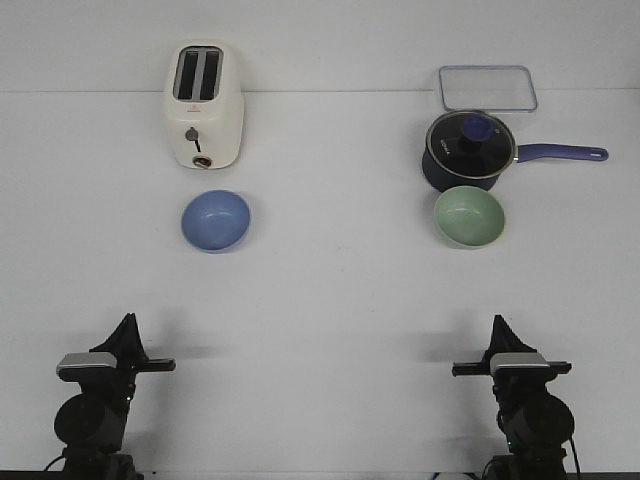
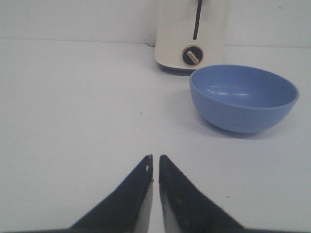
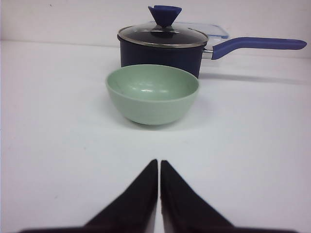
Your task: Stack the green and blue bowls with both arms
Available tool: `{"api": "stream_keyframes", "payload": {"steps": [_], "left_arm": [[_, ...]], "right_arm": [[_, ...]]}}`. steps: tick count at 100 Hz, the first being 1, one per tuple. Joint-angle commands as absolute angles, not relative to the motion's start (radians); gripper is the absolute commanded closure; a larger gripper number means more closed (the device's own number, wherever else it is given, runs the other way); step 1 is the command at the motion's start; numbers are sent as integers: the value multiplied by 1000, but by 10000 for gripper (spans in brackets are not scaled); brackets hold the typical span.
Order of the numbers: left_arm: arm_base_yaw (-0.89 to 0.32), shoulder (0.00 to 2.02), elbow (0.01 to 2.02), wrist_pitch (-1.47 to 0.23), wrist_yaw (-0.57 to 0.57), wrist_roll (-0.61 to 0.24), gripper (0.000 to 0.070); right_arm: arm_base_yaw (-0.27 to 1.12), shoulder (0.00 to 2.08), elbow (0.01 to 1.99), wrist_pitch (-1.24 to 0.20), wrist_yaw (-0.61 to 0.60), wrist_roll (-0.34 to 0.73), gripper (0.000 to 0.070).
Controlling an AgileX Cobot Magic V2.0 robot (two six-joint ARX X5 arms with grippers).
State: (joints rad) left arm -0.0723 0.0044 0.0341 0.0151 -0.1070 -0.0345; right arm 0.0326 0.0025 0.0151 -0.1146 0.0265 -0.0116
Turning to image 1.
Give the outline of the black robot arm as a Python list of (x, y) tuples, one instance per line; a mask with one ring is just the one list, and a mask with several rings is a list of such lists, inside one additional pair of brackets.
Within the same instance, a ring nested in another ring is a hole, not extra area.
[(493, 456), (483, 479), (565, 479), (565, 443), (573, 442), (575, 419), (547, 384), (572, 364), (549, 361), (524, 343), (503, 316), (494, 316), (489, 346), (478, 362), (455, 363), (452, 375), (489, 376), (498, 405), (496, 422), (508, 452)]
[(59, 408), (54, 432), (64, 443), (61, 471), (66, 479), (142, 479), (133, 457), (121, 452), (140, 373), (171, 372), (172, 358), (148, 357), (136, 315), (128, 313), (101, 344), (68, 353), (56, 366), (64, 382), (80, 393)]

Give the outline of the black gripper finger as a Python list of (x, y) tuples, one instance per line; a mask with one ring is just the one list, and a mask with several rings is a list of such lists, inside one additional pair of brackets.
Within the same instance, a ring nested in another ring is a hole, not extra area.
[(535, 353), (536, 349), (525, 344), (507, 324), (502, 315), (496, 314), (488, 347), (490, 354)]
[(144, 347), (139, 334), (137, 318), (134, 313), (127, 313), (104, 342), (91, 348), (91, 351), (143, 350)]

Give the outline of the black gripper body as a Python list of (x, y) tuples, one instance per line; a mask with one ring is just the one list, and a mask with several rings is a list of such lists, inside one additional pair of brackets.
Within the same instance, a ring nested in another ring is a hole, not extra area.
[(140, 373), (170, 372), (176, 368), (173, 358), (149, 359), (141, 357), (117, 357), (110, 352), (90, 351), (89, 373), (84, 380), (84, 390), (98, 395), (133, 395), (136, 376)]
[(546, 391), (546, 384), (559, 375), (566, 375), (572, 369), (567, 361), (548, 361), (547, 369), (513, 369), (499, 372), (495, 377), (490, 374), (488, 360), (480, 362), (454, 363), (452, 375), (458, 376), (490, 376), (493, 381), (493, 394), (497, 400), (516, 400), (525, 396)]

